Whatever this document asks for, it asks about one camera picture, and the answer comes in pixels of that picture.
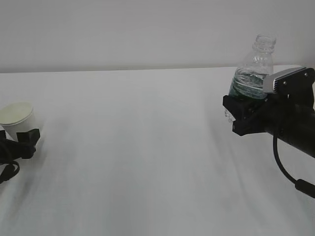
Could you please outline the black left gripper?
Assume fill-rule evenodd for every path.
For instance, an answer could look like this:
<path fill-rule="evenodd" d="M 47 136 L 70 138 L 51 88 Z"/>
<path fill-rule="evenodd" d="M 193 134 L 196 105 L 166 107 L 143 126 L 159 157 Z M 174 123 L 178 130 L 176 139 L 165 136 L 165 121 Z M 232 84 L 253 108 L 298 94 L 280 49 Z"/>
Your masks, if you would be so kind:
<path fill-rule="evenodd" d="M 0 131 L 0 161 L 9 162 L 19 158 L 30 159 L 36 152 L 36 144 L 40 139 L 40 130 L 32 129 L 27 132 L 18 132 L 17 140 L 6 138 L 6 132 Z"/>

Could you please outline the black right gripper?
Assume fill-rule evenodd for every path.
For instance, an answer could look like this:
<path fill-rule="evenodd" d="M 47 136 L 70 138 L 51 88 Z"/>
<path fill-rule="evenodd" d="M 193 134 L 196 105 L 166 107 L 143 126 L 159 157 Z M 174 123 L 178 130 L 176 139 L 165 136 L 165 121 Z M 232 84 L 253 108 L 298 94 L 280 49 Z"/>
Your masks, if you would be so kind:
<path fill-rule="evenodd" d="M 239 136 L 269 133 L 298 150 L 315 155 L 313 87 L 291 95 L 269 94 L 262 100 L 225 95 L 222 105 Z"/>

